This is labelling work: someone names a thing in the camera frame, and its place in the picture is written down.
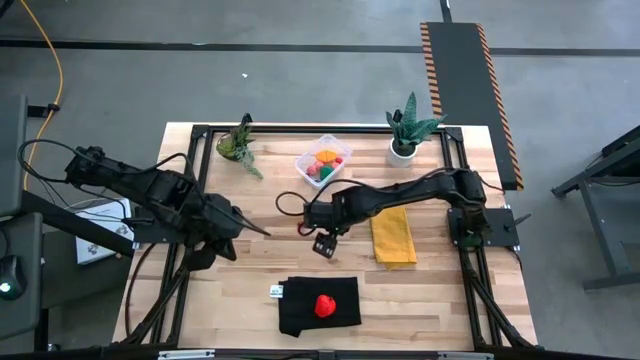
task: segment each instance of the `wooden table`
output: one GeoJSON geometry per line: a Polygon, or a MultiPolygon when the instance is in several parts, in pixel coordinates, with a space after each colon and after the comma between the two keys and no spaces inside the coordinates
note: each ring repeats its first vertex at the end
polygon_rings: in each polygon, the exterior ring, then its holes
{"type": "MultiPolygon", "coordinates": [[[[193,123],[168,123],[158,160],[175,152],[186,153],[192,126],[193,123]]],[[[488,183],[500,184],[488,129],[464,126],[462,130],[471,168],[479,171],[488,183]]],[[[418,262],[413,267],[394,271],[387,271],[376,263],[368,221],[354,226],[346,236],[339,238],[334,257],[327,260],[311,250],[312,238],[301,238],[297,234],[298,218],[277,211],[274,199],[282,191],[295,190],[308,199],[315,194],[293,164],[294,159],[307,151],[318,137],[317,134],[252,135],[256,141],[250,148],[256,156],[256,167],[264,174],[262,181],[214,150],[206,191],[229,198],[272,236],[244,230],[234,240],[237,261],[218,258],[211,269],[191,275],[180,347],[471,350],[459,257],[450,243],[445,218],[449,204],[430,200],[407,206],[418,262]],[[307,330],[300,338],[280,334],[278,303],[269,297],[269,287],[289,276],[356,276],[362,325],[307,330]]],[[[337,134],[336,137],[354,149],[353,158],[340,177],[373,186],[413,180],[444,165],[439,140],[423,143],[411,168],[397,169],[390,168],[385,162],[388,135],[337,134]]],[[[201,153],[202,146],[198,149],[197,159],[201,158],[201,153]]],[[[197,174],[199,164],[195,167],[197,174]]],[[[184,162],[172,161],[165,168],[182,172],[184,162]]],[[[328,200],[330,193],[342,188],[336,184],[321,199],[328,200]]],[[[487,207],[504,205],[504,197],[499,191],[488,187],[485,191],[487,207]]],[[[301,209],[299,199],[292,197],[283,198],[282,206],[293,212],[301,209]]],[[[486,250],[497,303],[521,334],[535,343],[517,260],[504,249],[486,250]]],[[[167,246],[157,246],[142,265],[131,299],[134,326],[158,296],[166,251],[167,246]]],[[[140,253],[135,256],[134,266],[140,253]]],[[[479,306],[479,312],[483,335],[490,339],[483,306],[479,306]]],[[[165,321],[165,329],[168,329],[167,322],[170,321],[165,321]]],[[[114,340],[123,337],[124,308],[121,307],[114,340]]]]}

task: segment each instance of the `gray floor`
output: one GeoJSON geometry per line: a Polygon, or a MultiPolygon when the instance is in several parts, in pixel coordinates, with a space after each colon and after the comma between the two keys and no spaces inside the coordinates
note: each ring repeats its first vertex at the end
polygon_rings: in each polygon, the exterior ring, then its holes
{"type": "MultiPolygon", "coordinates": [[[[56,39],[417,45],[418,22],[441,20],[437,0],[31,3],[56,39]]],[[[0,20],[0,37],[37,38],[19,5],[0,20]]],[[[634,0],[451,0],[451,6],[454,21],[482,23],[491,46],[640,47],[634,0]]],[[[270,122],[383,122],[383,112],[410,91],[421,99],[421,112],[430,112],[420,55],[64,50],[60,57],[63,111],[46,137],[101,145],[140,166],[155,161],[167,121],[238,120],[250,111],[270,122]]],[[[640,286],[582,290],[581,281],[605,275],[605,267],[580,197],[559,201],[549,189],[640,123],[640,58],[494,62],[525,179],[525,190],[507,198],[516,213],[533,213],[518,231],[539,342],[637,358],[640,286]]],[[[47,103],[56,88],[47,50],[0,48],[0,95],[26,93],[47,103]]],[[[39,124],[30,120],[32,134],[39,124]]],[[[59,176],[67,161],[67,154],[47,150],[35,166],[59,176]]],[[[69,188],[61,192],[70,201],[83,198],[69,188]]],[[[67,347],[108,343],[121,294],[57,310],[52,337],[67,347]],[[82,320],[86,314],[98,315],[82,320]]]]}

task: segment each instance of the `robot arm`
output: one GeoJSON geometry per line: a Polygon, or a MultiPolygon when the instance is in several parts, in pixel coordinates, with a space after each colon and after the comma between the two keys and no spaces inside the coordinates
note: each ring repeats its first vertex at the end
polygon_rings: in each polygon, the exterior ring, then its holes
{"type": "Polygon", "coordinates": [[[157,166],[141,170],[106,157],[99,147],[78,147],[76,151],[65,169],[66,182],[76,187],[104,186],[139,204],[137,218],[125,220],[137,233],[162,234],[168,242],[187,247],[204,242],[205,251],[200,255],[207,253],[207,260],[199,261],[192,270],[210,267],[216,255],[236,259],[231,240],[248,227],[242,222],[242,212],[222,195],[203,194],[192,174],[157,166]]]}
{"type": "Polygon", "coordinates": [[[313,250],[326,258],[335,251],[338,235],[349,231],[382,210],[429,199],[441,199],[463,212],[461,226],[466,231],[482,234],[489,230],[484,212],[486,196],[477,172],[449,169],[417,180],[383,188],[352,186],[336,192],[331,202],[311,201],[304,206],[303,224],[320,228],[329,234],[318,234],[313,250]]]}

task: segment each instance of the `yellow cloth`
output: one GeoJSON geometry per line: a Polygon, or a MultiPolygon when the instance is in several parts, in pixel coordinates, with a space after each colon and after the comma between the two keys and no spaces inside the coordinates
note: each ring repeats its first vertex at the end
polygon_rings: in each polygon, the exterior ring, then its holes
{"type": "Polygon", "coordinates": [[[376,261],[387,270],[416,263],[416,249],[404,207],[383,210],[371,219],[371,230],[376,261]]]}

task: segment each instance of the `potted plant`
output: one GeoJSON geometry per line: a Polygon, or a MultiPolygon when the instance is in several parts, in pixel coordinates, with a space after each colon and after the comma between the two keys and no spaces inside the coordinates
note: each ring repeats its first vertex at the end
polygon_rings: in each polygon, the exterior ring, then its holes
{"type": "Polygon", "coordinates": [[[248,124],[251,122],[253,122],[251,115],[244,114],[240,125],[220,137],[216,144],[216,150],[225,159],[241,163],[250,174],[262,180],[262,174],[253,166],[255,157],[248,147],[249,143],[253,141],[253,139],[249,139],[251,126],[248,124]]]}
{"type": "Polygon", "coordinates": [[[404,114],[396,110],[391,116],[387,112],[387,122],[393,131],[393,139],[389,143],[387,160],[394,167],[407,167],[416,156],[417,146],[428,140],[444,118],[416,120],[416,95],[412,92],[407,100],[404,114]]]}

